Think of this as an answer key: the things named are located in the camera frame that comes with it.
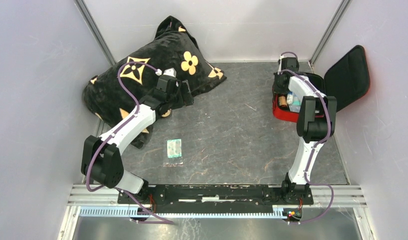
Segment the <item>red medicine kit case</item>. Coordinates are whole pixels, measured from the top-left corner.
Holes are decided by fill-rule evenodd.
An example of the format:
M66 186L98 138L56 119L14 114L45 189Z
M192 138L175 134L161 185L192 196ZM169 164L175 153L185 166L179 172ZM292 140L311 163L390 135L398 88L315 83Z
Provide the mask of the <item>red medicine kit case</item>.
M363 46L356 45L332 65L324 76L311 72L299 71L299 75L309 81L322 93L337 99L337 112L362 98L370 89L370 74ZM273 116L279 120L293 122L298 120L299 113L289 108L281 109L279 95L273 95Z

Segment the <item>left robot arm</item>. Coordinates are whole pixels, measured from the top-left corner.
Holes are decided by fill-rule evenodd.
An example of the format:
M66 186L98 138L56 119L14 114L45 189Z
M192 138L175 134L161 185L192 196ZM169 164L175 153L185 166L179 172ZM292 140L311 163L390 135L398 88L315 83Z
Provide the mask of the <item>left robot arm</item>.
M148 200L147 181L127 171L122 154L130 143L147 127L169 110L190 106L194 97L188 80L163 74L156 87L137 101L134 110L121 122L102 135L89 136L84 141L81 173L86 183L96 181L103 187L130 192L137 204Z

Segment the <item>brown bottle orange cap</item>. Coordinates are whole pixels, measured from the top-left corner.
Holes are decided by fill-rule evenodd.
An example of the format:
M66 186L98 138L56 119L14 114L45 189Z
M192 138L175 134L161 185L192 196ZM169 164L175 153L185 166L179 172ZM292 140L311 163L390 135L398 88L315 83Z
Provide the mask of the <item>brown bottle orange cap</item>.
M286 99L285 95L279 95L278 103L279 103L279 107L281 109L287 109L288 108L287 99Z

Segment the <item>teal plaster packet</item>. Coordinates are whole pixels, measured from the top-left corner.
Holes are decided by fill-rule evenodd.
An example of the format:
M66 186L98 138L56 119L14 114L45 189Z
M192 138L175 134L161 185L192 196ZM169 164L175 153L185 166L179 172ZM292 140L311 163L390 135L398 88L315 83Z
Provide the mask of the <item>teal plaster packet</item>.
M181 139L170 139L167 141L167 157L170 159L182 157Z

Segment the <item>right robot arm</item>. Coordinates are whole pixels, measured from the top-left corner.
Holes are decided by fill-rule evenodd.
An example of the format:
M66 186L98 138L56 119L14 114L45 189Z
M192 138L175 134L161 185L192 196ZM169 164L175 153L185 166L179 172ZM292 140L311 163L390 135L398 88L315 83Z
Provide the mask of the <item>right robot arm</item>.
M335 129L337 100L312 83L313 74L299 71L299 60L284 52L274 72L273 115L294 122L299 136L298 150L292 167L282 182L283 202L293 204L309 197L311 170L321 147Z

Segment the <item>white bottle green label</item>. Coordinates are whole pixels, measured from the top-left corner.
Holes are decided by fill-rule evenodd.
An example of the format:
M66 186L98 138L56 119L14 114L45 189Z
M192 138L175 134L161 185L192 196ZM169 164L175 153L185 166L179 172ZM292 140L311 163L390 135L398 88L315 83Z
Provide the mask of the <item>white bottle green label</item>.
M286 100L289 106L299 106L300 105L298 97L293 92L289 92L287 94Z

